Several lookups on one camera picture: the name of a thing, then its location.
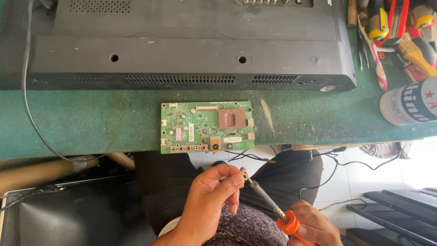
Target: tv main board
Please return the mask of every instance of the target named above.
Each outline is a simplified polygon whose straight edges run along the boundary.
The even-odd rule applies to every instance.
[[[161,154],[255,147],[252,106],[240,102],[161,104]]]

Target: white cylindrical can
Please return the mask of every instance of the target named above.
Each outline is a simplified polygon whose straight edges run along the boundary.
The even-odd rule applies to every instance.
[[[379,108],[388,122],[400,127],[437,120],[437,77],[386,92]]]

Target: orange soldering iron handle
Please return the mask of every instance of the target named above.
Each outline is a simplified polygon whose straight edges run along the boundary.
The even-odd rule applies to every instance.
[[[290,221],[285,224],[281,219],[278,218],[276,221],[278,228],[285,234],[292,235],[294,238],[299,239],[305,246],[316,246],[314,243],[308,242],[296,233],[299,228],[299,220],[296,218],[293,212],[287,210],[284,212],[284,214]]]

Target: hand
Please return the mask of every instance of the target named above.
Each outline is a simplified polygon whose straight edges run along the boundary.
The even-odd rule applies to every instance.
[[[304,200],[293,203],[289,208],[299,220],[297,234],[303,239],[320,246],[343,246],[340,232],[329,219]],[[304,246],[295,238],[288,241],[290,246]]]
[[[229,202],[232,214],[237,213],[239,189],[243,187],[241,172],[231,165],[217,165],[197,176],[174,229],[185,239],[180,240],[178,245],[201,245],[213,237],[225,203]]]

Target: black pants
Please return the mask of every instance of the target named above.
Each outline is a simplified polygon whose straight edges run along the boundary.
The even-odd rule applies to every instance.
[[[251,179],[257,181],[264,191],[282,209],[298,201],[301,188],[320,184],[323,162],[320,156],[306,164],[309,151],[285,151],[264,164]],[[162,228],[182,215],[191,183],[200,172],[193,166],[188,154],[162,155],[159,151],[136,152],[135,169],[143,197],[148,222],[156,235]],[[318,189],[303,190],[302,199],[314,203]],[[272,219],[277,217],[260,199],[246,181],[240,190],[240,204],[255,208]]]

